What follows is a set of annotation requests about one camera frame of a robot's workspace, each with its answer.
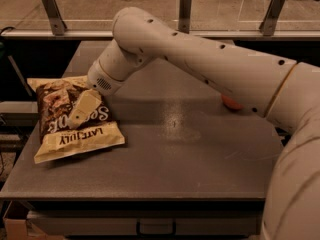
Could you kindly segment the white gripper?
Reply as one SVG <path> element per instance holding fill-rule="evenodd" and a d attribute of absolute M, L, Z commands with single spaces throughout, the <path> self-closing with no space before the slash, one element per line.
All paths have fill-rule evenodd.
<path fill-rule="evenodd" d="M 105 73 L 98 61 L 88 70 L 87 84 L 92 89 L 80 94 L 68 116 L 67 125 L 70 129 L 77 129 L 99 107 L 102 102 L 99 92 L 103 96 L 109 96 L 123 86 L 121 81 L 114 80 Z"/>

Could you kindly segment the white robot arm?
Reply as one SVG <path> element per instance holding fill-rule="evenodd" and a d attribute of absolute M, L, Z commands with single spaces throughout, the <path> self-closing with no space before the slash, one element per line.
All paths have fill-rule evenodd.
<path fill-rule="evenodd" d="M 160 58 L 287 131 L 291 138 L 271 176 L 260 240 L 320 240 L 317 67 L 185 34 L 136 7 L 115 15 L 112 35 L 87 74 L 89 87 L 102 95 Z"/>

